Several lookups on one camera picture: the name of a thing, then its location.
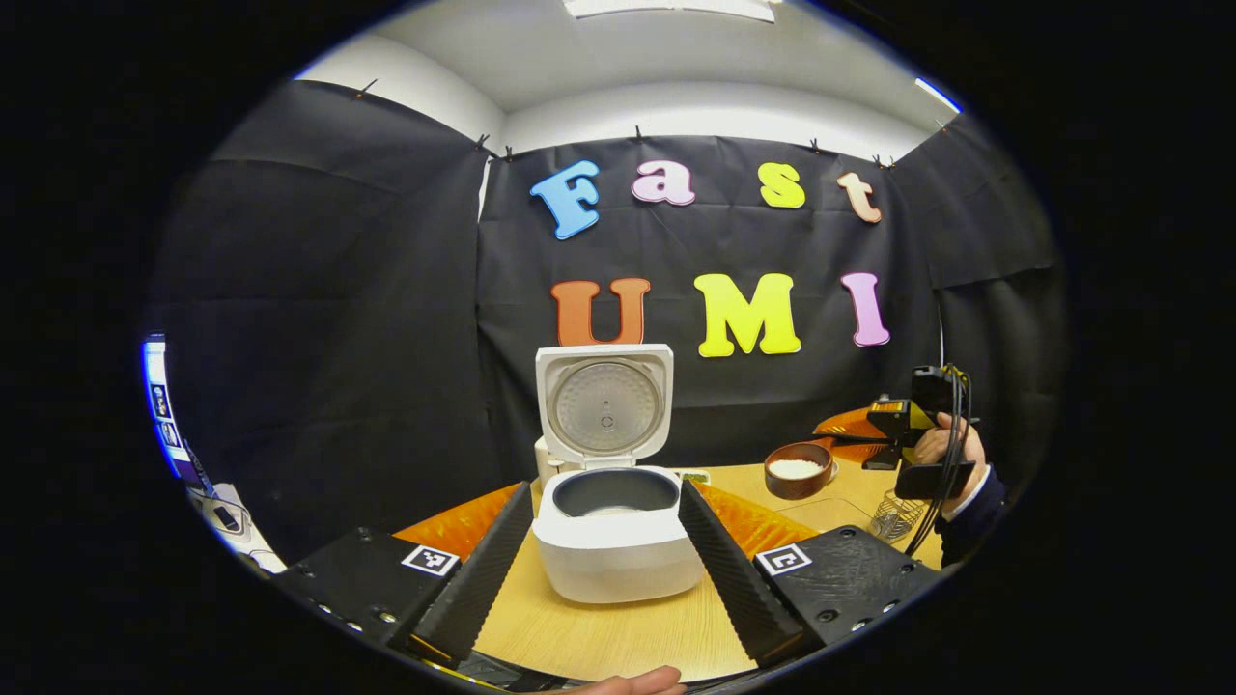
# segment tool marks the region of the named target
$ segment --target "white wall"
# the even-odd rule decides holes
[[[724,135],[808,145],[870,160],[901,158],[931,132],[807,92],[758,84],[676,82],[590,92],[504,114],[488,96],[426,56],[365,35],[297,75],[362,89],[415,109],[503,153],[567,142],[645,135]]]
[[[415,109],[472,140],[489,134],[494,151],[506,114],[488,96],[451,70],[407,46],[375,35],[362,35],[297,75],[363,89],[377,78],[370,94]]]
[[[510,114],[499,145],[515,152],[644,135],[723,135],[810,145],[870,160],[901,158],[923,131],[850,101],[758,84],[655,83],[567,96]],[[502,152],[501,147],[491,147]]]

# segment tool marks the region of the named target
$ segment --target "pink letter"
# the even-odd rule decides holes
[[[688,205],[695,200],[695,193],[691,190],[691,171],[682,164],[656,160],[644,162],[635,171],[641,174],[662,172],[659,176],[637,178],[635,183],[630,184],[630,192],[635,198],[646,203],[669,200],[672,205]]]
[[[880,305],[875,302],[876,282],[879,281],[871,273],[842,276],[842,284],[850,291],[850,296],[854,298],[854,318],[858,320],[854,345],[859,348],[884,345],[891,338],[880,323]]]

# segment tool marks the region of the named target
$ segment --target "wooden table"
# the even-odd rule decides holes
[[[795,502],[775,497],[764,487],[760,464],[703,470],[716,487],[821,532],[844,524],[865,527],[896,482],[896,472],[861,470],[850,461],[839,465],[837,476],[823,490]],[[531,487],[533,510],[538,510],[540,482],[534,481]],[[894,547],[904,550],[911,535]],[[932,533],[915,556],[939,569],[939,535]],[[679,668],[684,683],[756,668],[743,652],[708,573],[693,589],[676,596],[617,605],[575,603],[554,592],[531,532],[524,538],[475,649],[580,680],[638,675],[664,664]]]

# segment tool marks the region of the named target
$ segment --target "white rice cooker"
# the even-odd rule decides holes
[[[703,575],[679,521],[682,481],[637,461],[670,430],[669,345],[587,345],[536,352],[536,397],[550,456],[533,521],[545,573],[562,597],[618,603],[671,596]]]

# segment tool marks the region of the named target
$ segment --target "person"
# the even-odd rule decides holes
[[[976,429],[965,418],[960,419],[963,439],[962,460],[974,461],[974,470],[965,481],[962,493],[941,505],[936,519],[936,533],[941,537],[941,566],[952,565],[963,559],[979,545],[984,533],[1005,514],[1007,490],[995,470],[988,463],[983,450],[983,440]],[[948,413],[936,417],[939,427],[928,429],[915,445],[917,464],[934,464],[944,458],[948,450],[948,433],[953,418]]]
[[[634,678],[614,675],[578,688],[550,690],[539,695],[682,695],[687,686],[679,683],[681,678],[682,672],[679,669],[660,667]]]

